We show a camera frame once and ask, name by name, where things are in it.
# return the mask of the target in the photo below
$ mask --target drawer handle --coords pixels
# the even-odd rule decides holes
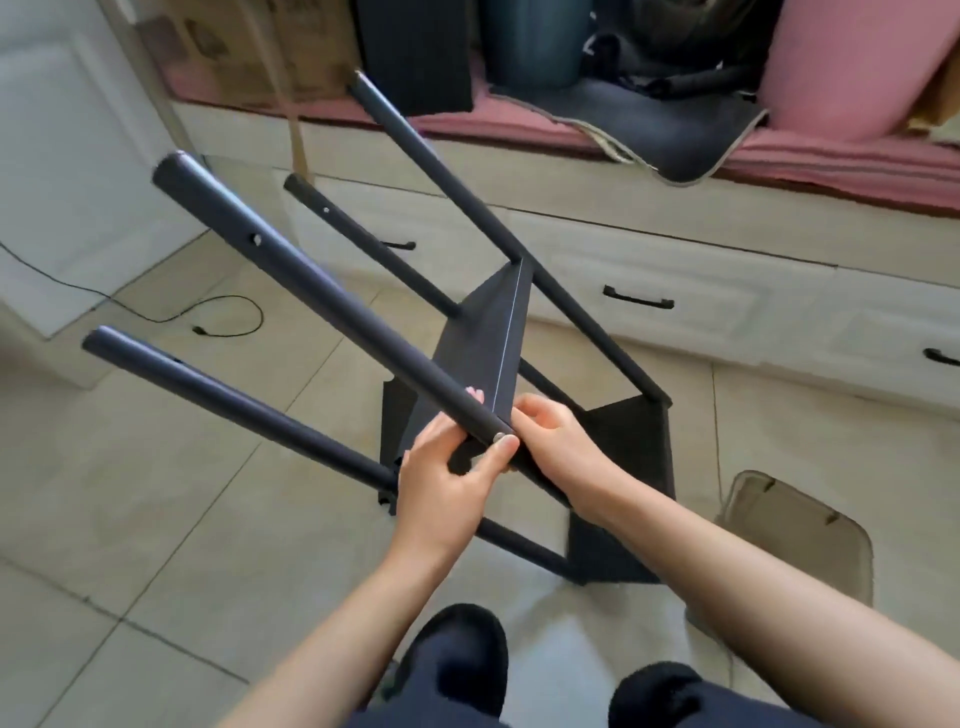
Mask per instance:
[[[676,305],[673,299],[660,299],[659,301],[645,301],[644,299],[635,299],[633,296],[624,296],[622,293],[617,293],[616,289],[611,285],[605,285],[603,287],[603,295],[609,299],[617,299],[618,301],[629,301],[630,303],[639,303],[640,305],[648,305],[651,308],[663,308],[665,310],[669,310]]]
[[[947,356],[939,349],[924,349],[924,356],[930,361],[937,362],[937,364],[947,364],[950,367],[960,367],[960,359],[954,359],[952,356]]]
[[[413,240],[411,240],[409,243],[388,243],[386,240],[382,242],[388,248],[396,248],[399,251],[413,251],[417,249],[417,243],[415,243]]]

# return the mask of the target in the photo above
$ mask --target drawer front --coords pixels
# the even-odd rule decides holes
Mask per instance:
[[[610,333],[756,364],[834,273],[828,266],[511,212],[544,267]],[[534,315],[557,318],[541,296]]]
[[[771,363],[960,406],[960,290],[840,270]]]
[[[277,177],[282,184],[286,172],[277,172]],[[394,250],[450,295],[468,293],[506,262],[493,243],[445,198],[330,178],[318,178],[317,188],[380,240],[410,248]],[[338,273],[392,278],[293,196],[283,195],[306,253]]]

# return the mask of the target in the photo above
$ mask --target black shelf rack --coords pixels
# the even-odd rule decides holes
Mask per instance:
[[[396,504],[399,458],[422,427],[443,410],[470,437],[450,461],[465,472],[470,458],[501,433],[512,433],[516,377],[565,403],[614,462],[674,497],[667,409],[670,398],[563,289],[510,230],[444,166],[390,102],[362,74],[351,93],[394,142],[503,253],[500,270],[460,302],[450,299],[392,248],[364,230],[296,174],[284,187],[348,241],[376,260],[447,319],[432,358],[411,346],[345,291],[322,266],[285,240],[184,152],[165,158],[154,184],[290,293],[394,373],[383,388],[379,462],[332,440],[263,402],[228,387],[174,356],[110,327],[84,339],[84,349],[262,437],[374,488]],[[635,397],[586,410],[520,356],[533,286],[557,306],[638,390]],[[483,389],[481,404],[465,387]],[[565,495],[521,446],[512,463],[569,508]],[[566,555],[484,519],[477,537],[576,584],[656,583],[657,578],[603,529],[570,512]]]

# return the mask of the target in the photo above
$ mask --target black metal tube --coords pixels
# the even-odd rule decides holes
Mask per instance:
[[[356,450],[225,385],[167,352],[111,327],[97,327],[84,350],[167,392],[255,432],[304,457],[323,463],[378,491],[396,493],[396,474]]]
[[[573,399],[564,390],[542,375],[537,369],[534,368],[534,365],[526,359],[520,359],[519,374],[537,387],[537,389],[543,392],[543,394],[549,397],[551,400],[565,404],[577,417],[587,414],[587,410],[573,401]]]
[[[490,519],[480,521],[476,537],[483,539],[488,544],[498,546],[504,551],[514,554],[514,556],[519,556],[524,561],[529,561],[531,564],[555,573],[567,581],[572,581],[574,584],[580,584],[582,586],[587,583],[586,580],[576,573],[570,565],[570,562],[559,553],[555,553],[549,548],[545,548],[528,538],[520,536],[520,534],[510,530],[506,526],[500,525],[496,521],[491,521]]]
[[[429,144],[410,126],[387,98],[363,73],[357,71],[350,93],[360,106],[383,127],[407,157],[426,173],[442,192],[459,207],[470,221],[491,240],[493,245],[516,262],[521,258],[534,264],[534,284],[557,306],[570,322],[597,347],[630,382],[650,400],[670,406],[672,400],[639,365],[616,345],[610,335],[568,294],[547,272],[516,236],[479,198],[458,180]]]
[[[175,152],[157,166],[154,184],[484,446],[501,432],[516,434],[185,152]],[[527,448],[521,446],[513,463],[569,507],[567,497],[540,472]]]
[[[283,188],[353,245],[393,273],[414,293],[440,311],[446,318],[455,318],[460,313],[460,306],[453,299],[431,283],[406,260],[385,246],[375,235],[366,231],[359,223],[331,203],[320,190],[296,172],[286,179]]]

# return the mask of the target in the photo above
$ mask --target gray plastic container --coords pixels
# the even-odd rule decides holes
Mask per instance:
[[[593,0],[480,0],[487,78],[512,88],[564,88],[580,73]]]

